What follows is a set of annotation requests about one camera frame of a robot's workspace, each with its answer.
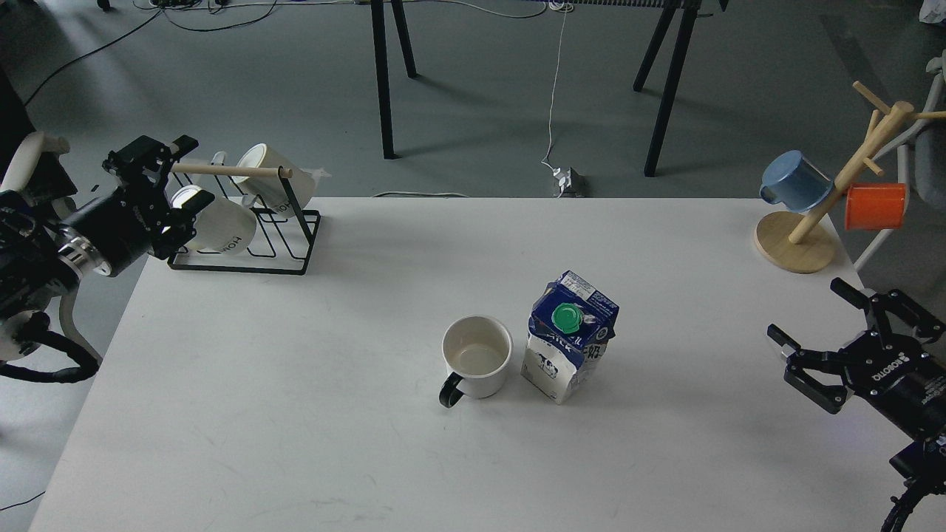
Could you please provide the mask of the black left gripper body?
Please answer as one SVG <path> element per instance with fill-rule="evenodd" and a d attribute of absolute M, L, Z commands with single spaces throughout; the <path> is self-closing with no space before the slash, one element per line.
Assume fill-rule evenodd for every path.
<path fill-rule="evenodd" d="M 149 136 L 110 151 L 102 166 L 115 176 L 115 191 L 68 216 L 65 225 L 98 252 L 101 275 L 118 276 L 144 255 L 167 259 L 194 235 L 193 222 L 171 219 L 166 186 L 179 160 L 167 154 L 166 144 Z"/>

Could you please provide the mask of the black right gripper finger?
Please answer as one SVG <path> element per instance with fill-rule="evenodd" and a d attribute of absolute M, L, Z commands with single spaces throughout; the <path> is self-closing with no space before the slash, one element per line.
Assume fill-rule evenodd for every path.
<path fill-rule="evenodd" d="M 783 379 L 791 387 L 799 391 L 808 400 L 813 401 L 831 415 L 840 412 L 848 400 L 848 387 L 844 383 L 827 385 L 809 374 L 810 370 L 831 376 L 842 376 L 843 365 L 840 353 L 831 351 L 815 351 L 801 347 L 801 345 L 780 329 L 776 324 L 770 324 L 766 335 L 779 347 L 785 360 Z"/>
<path fill-rule="evenodd" d="M 868 311 L 873 304 L 871 296 L 862 293 L 861 290 L 855 289 L 854 286 L 845 282 L 841 277 L 834 277 L 834 279 L 831 280 L 830 290 L 840 296 L 842 300 L 849 303 L 849 305 L 861 311 Z"/>

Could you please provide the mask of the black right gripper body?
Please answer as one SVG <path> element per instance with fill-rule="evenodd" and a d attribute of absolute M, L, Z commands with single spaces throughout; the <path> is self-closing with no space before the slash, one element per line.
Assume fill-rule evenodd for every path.
<path fill-rule="evenodd" d="M 944 366 L 927 346 L 944 323 L 901 290 L 868 294 L 866 329 L 839 350 L 842 379 L 912 439 L 944 434 Z"/>

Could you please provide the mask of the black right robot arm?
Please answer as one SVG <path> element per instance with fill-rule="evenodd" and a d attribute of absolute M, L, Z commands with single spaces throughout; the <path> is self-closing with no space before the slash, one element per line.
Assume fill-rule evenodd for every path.
<path fill-rule="evenodd" d="M 766 333 L 783 354 L 784 381 L 826 412 L 861 397 L 907 434 L 908 447 L 890 459 L 905 492 L 892 499 L 884 531 L 903 529 L 916 506 L 945 482 L 945 373 L 928 351 L 944 323 L 901 290 L 862 293 L 835 277 L 831 291 L 865 316 L 865 330 L 837 351 L 801 347 L 776 324 Z"/>

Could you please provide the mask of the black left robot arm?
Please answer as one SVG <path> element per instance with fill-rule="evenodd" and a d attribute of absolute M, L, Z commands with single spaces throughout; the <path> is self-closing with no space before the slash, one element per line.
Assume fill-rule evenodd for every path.
<path fill-rule="evenodd" d="M 45 309 L 73 296 L 89 273 L 115 277 L 145 255 L 168 259 L 197 233 L 196 218 L 213 196 L 200 193 L 182 208 L 166 198 L 172 166 L 198 147 L 183 135 L 171 145 L 140 136 L 103 162 L 118 179 L 111 195 L 87 203 L 64 221 L 38 212 L 27 194 L 44 152 L 65 154 L 68 142 L 31 132 L 2 181 L 2 374 L 28 383 L 80 383 L 99 360 L 71 324 L 50 329 Z"/>

